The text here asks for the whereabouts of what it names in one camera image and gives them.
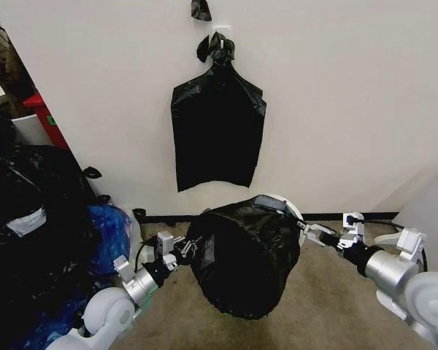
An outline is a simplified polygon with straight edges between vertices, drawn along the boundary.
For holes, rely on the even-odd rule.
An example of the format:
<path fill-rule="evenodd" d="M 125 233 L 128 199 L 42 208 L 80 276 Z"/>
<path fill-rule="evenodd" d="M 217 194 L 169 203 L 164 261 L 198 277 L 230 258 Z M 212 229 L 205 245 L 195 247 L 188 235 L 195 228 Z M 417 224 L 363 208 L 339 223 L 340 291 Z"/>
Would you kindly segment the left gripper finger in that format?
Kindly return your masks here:
<path fill-rule="evenodd" d="M 189 253 L 201 238 L 187 239 L 185 236 L 179 236 L 174 238 L 174 252 L 176 253 Z"/>
<path fill-rule="evenodd" d="M 178 265 L 190 265 L 196 255 L 197 248 L 190 248 L 187 252 L 182 249 L 175 249 L 174 255 Z"/>

